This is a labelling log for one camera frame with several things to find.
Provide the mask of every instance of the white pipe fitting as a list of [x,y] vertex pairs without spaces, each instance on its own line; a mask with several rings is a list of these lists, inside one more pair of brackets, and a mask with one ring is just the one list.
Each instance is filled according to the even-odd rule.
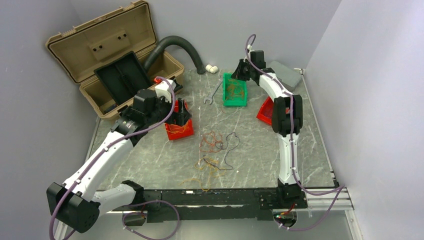
[[211,74],[214,74],[214,73],[218,72],[218,67],[217,66],[212,66],[210,64],[206,65],[205,69],[206,69],[206,71],[208,71]]

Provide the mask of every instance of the black flexible hose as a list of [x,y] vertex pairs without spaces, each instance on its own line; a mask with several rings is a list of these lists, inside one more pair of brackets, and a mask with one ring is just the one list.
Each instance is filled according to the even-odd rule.
[[149,71],[150,67],[153,63],[158,59],[158,57],[165,51],[165,49],[171,45],[177,45],[183,48],[188,55],[190,55],[191,60],[197,69],[197,74],[206,73],[205,66],[202,63],[202,59],[200,58],[198,51],[196,51],[195,47],[187,40],[180,36],[167,36],[159,41],[157,46],[151,51],[147,59],[143,63],[143,67],[146,72]]

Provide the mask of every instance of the green plastic basket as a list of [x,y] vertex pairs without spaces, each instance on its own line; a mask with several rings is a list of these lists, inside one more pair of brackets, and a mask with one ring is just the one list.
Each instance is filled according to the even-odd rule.
[[248,104],[248,87],[245,81],[231,78],[231,73],[223,75],[222,100],[226,107],[246,107]]

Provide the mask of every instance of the black cord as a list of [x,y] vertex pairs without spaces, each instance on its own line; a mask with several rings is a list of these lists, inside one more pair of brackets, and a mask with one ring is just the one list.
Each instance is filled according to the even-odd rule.
[[234,169],[234,167],[227,163],[227,155],[228,155],[231,151],[233,151],[235,148],[237,148],[237,147],[239,146],[239,144],[240,144],[240,138],[236,135],[236,132],[235,132],[235,131],[233,131],[232,133],[228,134],[228,135],[225,137],[225,141],[226,141],[226,146],[225,146],[225,147],[223,147],[223,146],[224,146],[224,144],[223,144],[223,142],[222,142],[222,141],[215,142],[215,147],[216,147],[217,149],[219,149],[219,150],[226,150],[226,149],[228,149],[228,146],[230,145],[230,143],[228,142],[228,137],[229,137],[229,136],[231,136],[231,135],[233,135],[233,134],[234,134],[234,137],[236,137],[236,138],[238,139],[237,145],[236,145],[235,147],[231,148],[230,150],[228,150],[228,151],[225,153],[225,155],[224,155],[224,163],[225,163],[227,166],[229,166],[230,168],[219,168],[219,167],[217,167],[217,166],[215,166],[215,165],[211,164],[210,162],[206,161],[205,156],[203,156],[203,160],[204,160],[206,163],[208,163],[208,164],[210,164],[210,165],[212,165],[212,166],[216,167],[218,170],[233,170],[233,169]]

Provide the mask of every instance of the gray wall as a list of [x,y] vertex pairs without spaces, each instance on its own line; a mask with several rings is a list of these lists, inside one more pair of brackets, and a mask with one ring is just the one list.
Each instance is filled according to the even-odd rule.
[[365,239],[424,236],[424,3],[341,2],[307,69]]
[[44,43],[80,20],[68,0],[8,0],[0,23],[0,239],[47,239],[46,189],[83,164],[96,116]]
[[[305,68],[341,0],[151,0],[159,39],[189,40],[206,64],[235,69],[246,39],[257,34],[254,49],[291,68]],[[127,6],[130,0],[71,0],[83,22]],[[170,53],[193,68],[180,48]]]

